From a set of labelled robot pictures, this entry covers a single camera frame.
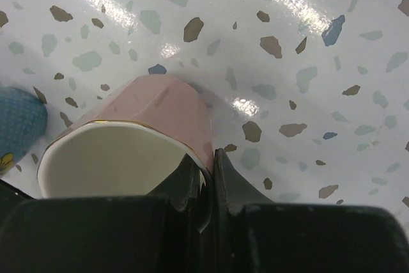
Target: pink cup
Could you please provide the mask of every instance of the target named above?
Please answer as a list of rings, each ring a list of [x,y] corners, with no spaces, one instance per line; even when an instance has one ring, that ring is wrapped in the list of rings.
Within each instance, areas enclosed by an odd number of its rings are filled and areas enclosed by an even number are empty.
[[[44,198],[145,195],[185,154],[211,185],[212,126],[205,102],[175,77],[145,75],[49,145],[38,183]]]

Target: mug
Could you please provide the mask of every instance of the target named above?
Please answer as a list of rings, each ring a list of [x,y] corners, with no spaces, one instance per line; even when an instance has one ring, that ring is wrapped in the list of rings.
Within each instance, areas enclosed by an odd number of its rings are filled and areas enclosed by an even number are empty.
[[[44,134],[47,118],[45,106],[32,94],[0,87],[0,177]]]
[[[212,125],[205,102],[175,77],[145,75],[51,142],[38,183],[44,198],[145,195],[185,154],[211,185]]]

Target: yellow flower decoration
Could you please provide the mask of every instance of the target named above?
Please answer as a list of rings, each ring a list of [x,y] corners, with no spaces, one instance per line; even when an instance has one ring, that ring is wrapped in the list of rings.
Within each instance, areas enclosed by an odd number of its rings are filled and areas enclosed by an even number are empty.
[[[13,154],[7,153],[0,159],[0,173],[7,172],[14,166]]]

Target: blue cup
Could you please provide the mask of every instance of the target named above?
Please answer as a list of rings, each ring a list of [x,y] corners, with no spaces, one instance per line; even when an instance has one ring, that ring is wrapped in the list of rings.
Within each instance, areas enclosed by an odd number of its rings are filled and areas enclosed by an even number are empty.
[[[45,106],[32,94],[0,87],[0,177],[44,134],[47,117]]]

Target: white speckled tabletop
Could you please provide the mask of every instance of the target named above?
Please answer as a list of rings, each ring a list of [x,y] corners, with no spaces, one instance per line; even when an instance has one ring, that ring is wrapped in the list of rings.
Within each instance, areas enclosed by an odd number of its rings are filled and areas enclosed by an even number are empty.
[[[0,0],[0,26],[1,83],[47,100],[3,178],[34,197],[54,137],[160,72],[194,85],[214,147],[269,198],[380,206],[409,230],[409,0]]]

